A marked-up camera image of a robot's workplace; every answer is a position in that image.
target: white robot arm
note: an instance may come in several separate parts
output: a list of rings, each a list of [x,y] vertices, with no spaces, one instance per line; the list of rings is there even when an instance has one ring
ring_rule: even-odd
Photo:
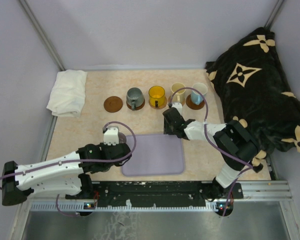
[[[121,161],[131,150],[119,139],[117,126],[103,130],[103,142],[88,144],[62,157],[52,160],[17,165],[14,161],[5,163],[2,174],[2,205],[11,206],[24,202],[33,196],[55,197],[57,194],[89,196],[93,191],[92,181],[86,173],[106,172],[111,166],[122,166],[130,157]]]
[[[238,121],[229,123],[211,124],[199,122],[194,119],[187,121],[182,117],[182,104],[176,102],[163,113],[164,133],[177,135],[186,140],[210,141],[221,150],[234,156],[243,163],[249,163],[259,152],[259,144],[244,129]],[[220,198],[227,192],[227,188],[238,178],[244,168],[244,164],[222,154],[225,164],[219,174],[213,180],[215,184],[215,198]],[[262,165],[254,168],[256,172],[262,169]]]

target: silicone mat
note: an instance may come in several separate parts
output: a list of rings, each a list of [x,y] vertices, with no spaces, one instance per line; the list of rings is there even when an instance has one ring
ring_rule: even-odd
[[[126,136],[126,143],[132,149],[134,138]],[[174,135],[136,135],[136,148],[132,157],[122,167],[127,177],[176,175],[185,169],[182,140]]]

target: cup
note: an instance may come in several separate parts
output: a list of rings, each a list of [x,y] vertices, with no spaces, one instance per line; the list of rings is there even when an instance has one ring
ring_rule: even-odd
[[[180,82],[176,82],[174,83],[172,86],[171,86],[171,96],[179,89],[181,88],[185,88],[186,86]],[[179,102],[179,103],[183,103],[186,99],[186,90],[183,89],[183,90],[180,90],[178,91],[174,96],[173,96],[173,99],[172,99],[172,103],[175,103],[175,102]]]
[[[155,107],[161,107],[166,100],[166,91],[162,86],[153,86],[149,89],[149,103]]]
[[[192,88],[198,90],[203,96],[205,96],[208,92],[208,88],[205,84],[201,83],[201,82],[197,82],[195,83]],[[191,92],[191,101],[195,104],[195,105],[200,105],[202,103],[204,99],[196,92],[193,91]]]
[[[132,111],[140,107],[144,101],[145,97],[142,91],[137,87],[130,88],[126,93],[126,102],[131,106]]]

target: white wall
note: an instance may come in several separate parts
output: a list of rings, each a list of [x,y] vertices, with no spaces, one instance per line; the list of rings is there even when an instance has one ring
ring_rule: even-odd
[[[272,30],[292,92],[300,100],[300,0],[287,0]],[[273,155],[280,178],[288,180],[300,212],[300,153],[291,149]]]
[[[65,68],[93,70],[202,68],[244,35],[264,26],[276,0],[28,3]]]
[[[0,176],[5,162],[38,161],[57,72],[18,2],[0,1]],[[3,207],[1,199],[0,191],[0,240],[4,240],[16,207]]]

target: pillow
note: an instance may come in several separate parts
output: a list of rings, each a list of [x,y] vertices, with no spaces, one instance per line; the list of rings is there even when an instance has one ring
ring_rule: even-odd
[[[205,65],[225,123],[238,120],[246,127],[260,144],[260,158],[275,148],[300,152],[300,101],[291,92],[275,45],[275,33],[260,27]]]

